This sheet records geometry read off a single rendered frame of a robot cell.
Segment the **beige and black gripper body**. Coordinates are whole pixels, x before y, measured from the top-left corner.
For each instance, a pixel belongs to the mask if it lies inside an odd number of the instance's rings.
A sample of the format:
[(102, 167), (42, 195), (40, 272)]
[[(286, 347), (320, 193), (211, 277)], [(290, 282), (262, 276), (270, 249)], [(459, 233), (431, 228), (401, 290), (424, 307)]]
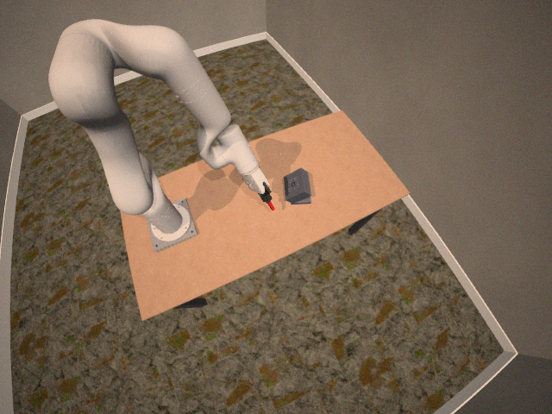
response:
[(255, 169), (253, 169), (251, 172), (247, 172), (241, 175), (243, 180), (245, 181), (247, 187), (251, 191), (255, 191), (259, 194), (264, 194), (265, 187), (262, 184), (263, 182), (266, 183), (268, 187), (270, 187), (270, 184), (264, 175), (264, 173), (260, 170), (259, 164)]

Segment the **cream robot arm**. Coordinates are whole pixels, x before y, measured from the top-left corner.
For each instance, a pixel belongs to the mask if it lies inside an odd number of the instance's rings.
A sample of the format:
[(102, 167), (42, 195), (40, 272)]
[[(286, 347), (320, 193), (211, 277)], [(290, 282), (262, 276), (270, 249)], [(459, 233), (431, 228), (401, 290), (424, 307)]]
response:
[[(200, 123), (197, 149), (211, 168), (233, 164), (244, 174), (255, 169), (258, 160), (239, 125), (229, 125), (229, 109), (178, 32), (101, 19), (66, 28), (48, 74), (53, 100), (91, 138), (116, 207), (128, 215), (143, 215), (159, 240), (173, 242), (187, 232), (191, 218), (184, 207), (170, 202), (150, 161), (138, 152), (129, 119), (116, 97), (114, 70), (119, 68), (167, 84)], [(210, 147), (215, 139), (220, 144)]]

